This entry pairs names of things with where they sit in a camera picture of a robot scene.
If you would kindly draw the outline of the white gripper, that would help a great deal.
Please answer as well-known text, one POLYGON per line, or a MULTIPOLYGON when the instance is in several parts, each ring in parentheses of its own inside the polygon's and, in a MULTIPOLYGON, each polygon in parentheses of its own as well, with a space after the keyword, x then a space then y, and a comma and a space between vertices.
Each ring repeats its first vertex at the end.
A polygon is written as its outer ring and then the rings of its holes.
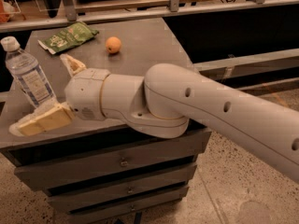
POLYGON ((83 62, 68 54, 62 54, 60 59, 72 77, 64 89, 66 103, 41 105, 32 114, 12 124, 8 129, 12 134, 32 136, 62 128, 72 123, 74 113, 85 120, 105 119, 100 97, 102 86, 110 72, 106 69, 86 69, 83 62))

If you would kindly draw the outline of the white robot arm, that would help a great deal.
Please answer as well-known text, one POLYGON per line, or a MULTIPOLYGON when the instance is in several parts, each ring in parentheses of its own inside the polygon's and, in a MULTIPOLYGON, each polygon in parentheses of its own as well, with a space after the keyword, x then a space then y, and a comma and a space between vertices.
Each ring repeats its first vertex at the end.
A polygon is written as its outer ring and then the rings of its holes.
POLYGON ((47 101, 12 124, 12 134, 32 136, 80 118, 118 119, 141 133, 176 138, 195 120, 299 182, 299 112, 169 63, 140 77, 61 59, 71 76, 64 103, 47 101))

